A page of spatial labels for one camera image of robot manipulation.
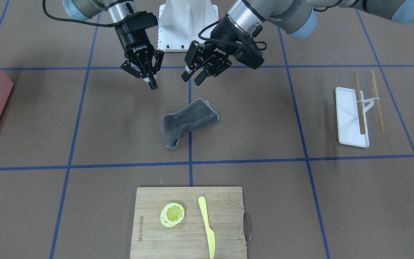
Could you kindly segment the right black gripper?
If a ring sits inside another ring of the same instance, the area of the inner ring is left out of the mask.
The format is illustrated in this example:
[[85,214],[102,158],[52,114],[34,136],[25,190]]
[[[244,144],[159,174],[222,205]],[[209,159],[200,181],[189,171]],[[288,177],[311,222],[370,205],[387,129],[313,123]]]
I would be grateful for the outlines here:
[[146,31],[118,36],[126,61],[120,66],[136,78],[142,78],[151,90],[158,89],[157,72],[162,66],[164,52],[156,50],[150,43]]

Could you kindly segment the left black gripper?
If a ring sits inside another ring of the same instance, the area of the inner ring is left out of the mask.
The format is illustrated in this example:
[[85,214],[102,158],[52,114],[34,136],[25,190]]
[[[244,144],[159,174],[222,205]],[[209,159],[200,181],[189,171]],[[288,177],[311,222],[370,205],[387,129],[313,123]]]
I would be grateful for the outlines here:
[[[241,45],[236,34],[232,31],[232,25],[244,34],[247,34],[233,21],[232,16],[224,16],[221,20],[207,26],[198,34],[205,41],[204,43],[191,42],[188,53],[185,56],[187,65],[181,75],[184,82],[189,81],[194,72],[202,68],[194,79],[195,85],[200,86],[208,77],[215,77],[231,66],[232,62],[229,60],[229,57],[233,56],[234,52]],[[202,34],[211,27],[213,30],[210,36],[202,37]]]

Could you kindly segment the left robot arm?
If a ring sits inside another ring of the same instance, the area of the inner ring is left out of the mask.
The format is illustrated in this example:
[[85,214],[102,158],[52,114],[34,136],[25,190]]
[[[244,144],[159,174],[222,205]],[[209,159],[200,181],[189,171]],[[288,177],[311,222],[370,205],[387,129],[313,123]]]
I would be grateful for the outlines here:
[[208,77],[217,77],[232,62],[258,69],[267,45],[255,38],[263,23],[281,28],[294,39],[311,34],[318,23],[318,13],[331,8],[352,8],[394,23],[414,22],[414,0],[237,0],[225,16],[203,28],[198,36],[203,43],[192,41],[185,56],[182,80],[187,82],[199,72],[194,83],[199,86]]

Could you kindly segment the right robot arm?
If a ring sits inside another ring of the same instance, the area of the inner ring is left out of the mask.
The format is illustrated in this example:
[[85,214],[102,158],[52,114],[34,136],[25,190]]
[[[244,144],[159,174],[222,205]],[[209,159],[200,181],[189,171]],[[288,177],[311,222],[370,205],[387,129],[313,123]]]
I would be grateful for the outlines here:
[[124,51],[125,61],[120,68],[143,79],[152,90],[158,88],[156,78],[164,52],[155,49],[146,33],[148,28],[158,25],[153,13],[138,10],[133,0],[64,0],[63,6],[72,19],[82,22],[108,13]]

